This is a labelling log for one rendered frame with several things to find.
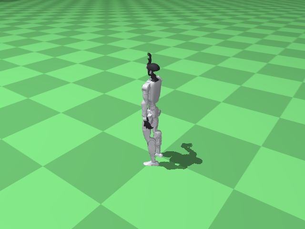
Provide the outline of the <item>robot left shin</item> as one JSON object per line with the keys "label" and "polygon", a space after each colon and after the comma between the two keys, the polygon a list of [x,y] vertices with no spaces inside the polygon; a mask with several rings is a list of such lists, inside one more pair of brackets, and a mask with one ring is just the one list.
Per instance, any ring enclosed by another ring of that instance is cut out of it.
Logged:
{"label": "robot left shin", "polygon": [[149,144],[147,143],[148,151],[152,160],[152,163],[155,163],[155,154],[156,154],[156,145],[154,140],[150,140]]}

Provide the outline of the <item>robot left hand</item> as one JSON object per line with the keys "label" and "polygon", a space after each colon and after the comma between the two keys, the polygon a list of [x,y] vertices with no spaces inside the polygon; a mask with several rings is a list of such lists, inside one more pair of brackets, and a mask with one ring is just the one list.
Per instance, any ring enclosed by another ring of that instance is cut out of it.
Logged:
{"label": "robot left hand", "polygon": [[147,128],[152,129],[153,127],[151,127],[151,124],[148,122],[149,121],[148,117],[146,119],[147,119],[147,121],[144,121],[144,126],[146,126],[146,129]]}

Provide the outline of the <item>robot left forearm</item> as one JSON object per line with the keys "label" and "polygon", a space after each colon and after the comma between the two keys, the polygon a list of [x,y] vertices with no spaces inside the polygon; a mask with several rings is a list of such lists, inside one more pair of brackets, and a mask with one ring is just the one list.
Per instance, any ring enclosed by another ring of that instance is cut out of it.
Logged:
{"label": "robot left forearm", "polygon": [[143,121],[147,121],[147,110],[148,110],[148,107],[147,107],[147,104],[146,104],[146,102],[142,102],[141,103],[141,105],[142,105],[142,117],[143,117]]}

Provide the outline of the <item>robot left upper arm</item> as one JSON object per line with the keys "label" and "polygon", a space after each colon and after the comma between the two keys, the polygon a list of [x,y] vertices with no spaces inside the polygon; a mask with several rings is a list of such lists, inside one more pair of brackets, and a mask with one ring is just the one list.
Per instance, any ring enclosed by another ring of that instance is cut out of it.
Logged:
{"label": "robot left upper arm", "polygon": [[150,90],[150,83],[145,83],[142,85],[142,97],[144,99],[142,100],[142,102],[146,102],[146,104],[148,104],[149,90]]}

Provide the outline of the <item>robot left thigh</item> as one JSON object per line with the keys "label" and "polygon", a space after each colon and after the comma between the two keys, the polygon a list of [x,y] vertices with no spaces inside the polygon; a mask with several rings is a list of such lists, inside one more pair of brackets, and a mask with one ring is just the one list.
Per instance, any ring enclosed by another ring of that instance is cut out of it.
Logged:
{"label": "robot left thigh", "polygon": [[[148,119],[149,119],[149,123],[152,124],[153,123],[153,115],[152,114],[148,114]],[[146,126],[144,126],[144,121],[142,121],[142,131],[143,131],[143,135],[145,140],[147,141],[147,143],[149,144],[150,140],[154,140],[155,144],[156,144],[156,139],[154,137],[150,137],[151,135],[151,129],[146,129]]]}

